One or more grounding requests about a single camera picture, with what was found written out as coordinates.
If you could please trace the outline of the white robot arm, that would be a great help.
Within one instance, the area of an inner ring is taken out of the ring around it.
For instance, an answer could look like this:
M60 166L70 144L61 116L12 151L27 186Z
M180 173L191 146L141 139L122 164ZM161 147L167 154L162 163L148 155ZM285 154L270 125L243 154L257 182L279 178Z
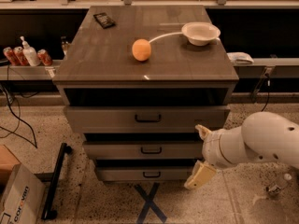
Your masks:
M197 124L205 161L197 161L184 183L186 189L205 185L218 169L239 163L282 162L299 168L299 125L271 112L249 115L233 129L209 130Z

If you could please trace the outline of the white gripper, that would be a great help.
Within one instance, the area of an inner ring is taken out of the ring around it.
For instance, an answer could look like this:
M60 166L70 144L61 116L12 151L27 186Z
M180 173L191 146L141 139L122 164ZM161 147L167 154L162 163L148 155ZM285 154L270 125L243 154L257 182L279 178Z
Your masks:
M216 169L235 167L247 160L240 127L211 131L197 124L195 129L203 140L202 154L206 162L197 161L193 166L192 174L184 183L189 190L205 185L217 173Z

